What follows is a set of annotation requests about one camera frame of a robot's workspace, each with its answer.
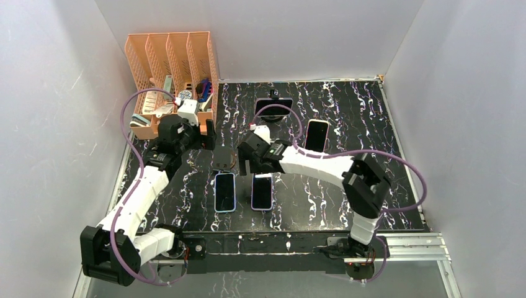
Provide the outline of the phone with purple clear case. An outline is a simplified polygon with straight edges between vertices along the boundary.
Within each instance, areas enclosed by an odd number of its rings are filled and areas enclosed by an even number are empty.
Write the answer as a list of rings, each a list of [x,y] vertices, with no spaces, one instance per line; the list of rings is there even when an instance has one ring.
[[[259,98],[255,103],[255,115],[258,117],[281,117],[290,114],[294,100],[285,98]]]

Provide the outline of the phone with pink case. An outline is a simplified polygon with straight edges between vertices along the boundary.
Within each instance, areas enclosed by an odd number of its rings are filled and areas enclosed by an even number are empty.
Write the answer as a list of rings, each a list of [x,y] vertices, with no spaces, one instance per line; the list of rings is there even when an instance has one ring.
[[[325,120],[310,119],[308,121],[304,148],[323,153],[326,145],[330,124]]]

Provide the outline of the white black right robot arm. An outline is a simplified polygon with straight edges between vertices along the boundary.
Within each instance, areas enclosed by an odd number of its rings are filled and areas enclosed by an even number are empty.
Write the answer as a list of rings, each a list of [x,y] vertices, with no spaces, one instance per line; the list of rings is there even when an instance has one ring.
[[[381,208],[391,180],[369,153],[329,157],[294,147],[290,142],[268,142],[250,133],[237,146],[240,174],[299,174],[340,187],[354,215],[349,236],[323,248],[325,254],[341,257],[369,256]]]

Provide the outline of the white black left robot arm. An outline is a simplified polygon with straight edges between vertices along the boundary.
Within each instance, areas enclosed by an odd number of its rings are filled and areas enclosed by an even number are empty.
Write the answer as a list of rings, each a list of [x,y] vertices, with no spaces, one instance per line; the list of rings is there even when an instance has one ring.
[[[168,186],[189,150],[215,148],[215,124],[205,121],[207,132],[178,114],[163,117],[158,137],[151,140],[142,155],[137,174],[116,206],[95,227],[81,232],[81,264],[85,276],[121,286],[133,281],[154,284],[140,274],[141,267],[165,253],[178,258],[185,251],[181,228],[159,224],[150,232],[137,235],[138,228],[152,203]]]

